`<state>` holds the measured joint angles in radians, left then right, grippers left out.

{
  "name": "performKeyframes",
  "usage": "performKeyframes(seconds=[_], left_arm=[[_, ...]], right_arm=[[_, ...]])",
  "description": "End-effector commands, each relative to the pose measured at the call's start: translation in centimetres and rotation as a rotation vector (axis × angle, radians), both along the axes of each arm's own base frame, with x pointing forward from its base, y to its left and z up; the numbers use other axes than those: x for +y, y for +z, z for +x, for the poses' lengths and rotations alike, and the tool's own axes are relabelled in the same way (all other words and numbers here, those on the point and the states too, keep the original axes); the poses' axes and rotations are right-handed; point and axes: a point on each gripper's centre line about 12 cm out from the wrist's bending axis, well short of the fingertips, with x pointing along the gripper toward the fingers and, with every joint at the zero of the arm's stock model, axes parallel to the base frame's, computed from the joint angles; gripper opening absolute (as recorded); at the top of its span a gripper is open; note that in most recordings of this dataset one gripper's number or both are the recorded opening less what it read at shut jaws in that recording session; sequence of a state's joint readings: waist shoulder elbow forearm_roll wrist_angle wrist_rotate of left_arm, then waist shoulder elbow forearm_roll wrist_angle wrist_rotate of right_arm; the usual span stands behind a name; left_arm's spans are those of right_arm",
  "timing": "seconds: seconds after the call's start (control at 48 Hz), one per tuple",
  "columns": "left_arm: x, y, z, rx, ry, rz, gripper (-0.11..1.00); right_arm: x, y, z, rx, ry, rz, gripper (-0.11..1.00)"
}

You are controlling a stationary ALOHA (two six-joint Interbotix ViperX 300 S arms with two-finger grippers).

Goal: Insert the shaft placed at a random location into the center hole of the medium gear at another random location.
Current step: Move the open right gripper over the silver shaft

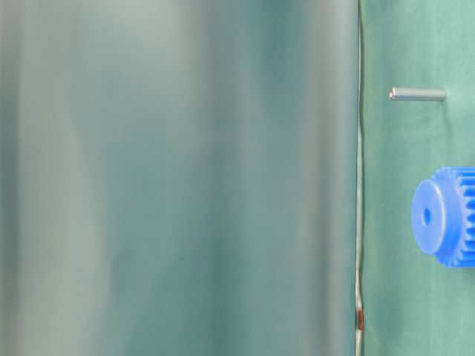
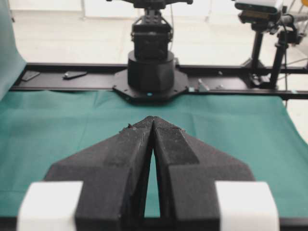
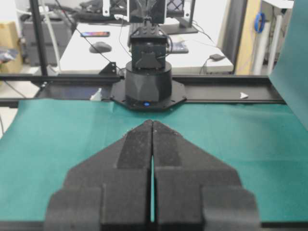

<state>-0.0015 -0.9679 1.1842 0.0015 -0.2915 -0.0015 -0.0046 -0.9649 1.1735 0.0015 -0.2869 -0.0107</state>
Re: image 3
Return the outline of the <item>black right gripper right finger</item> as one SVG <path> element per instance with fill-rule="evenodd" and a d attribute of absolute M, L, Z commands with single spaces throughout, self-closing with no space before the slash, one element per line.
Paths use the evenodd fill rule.
<path fill-rule="evenodd" d="M 159 230 L 260 230 L 255 196 L 236 169 L 158 121 L 153 152 Z"/>

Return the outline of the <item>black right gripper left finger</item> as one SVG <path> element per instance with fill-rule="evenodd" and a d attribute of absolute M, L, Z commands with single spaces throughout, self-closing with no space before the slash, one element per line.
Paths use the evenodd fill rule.
<path fill-rule="evenodd" d="M 47 231 L 143 231 L 149 223 L 153 122 L 68 170 L 50 198 Z"/>

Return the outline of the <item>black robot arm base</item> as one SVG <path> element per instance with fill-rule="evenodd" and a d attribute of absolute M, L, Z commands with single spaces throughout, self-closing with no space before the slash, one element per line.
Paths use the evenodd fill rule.
<path fill-rule="evenodd" d="M 168 36 L 158 24 L 149 18 L 135 23 L 129 44 L 131 61 L 124 79 L 113 84 L 111 100 L 139 111 L 161 111 L 186 101 L 185 87 L 173 80 L 172 66 L 166 61 Z"/>

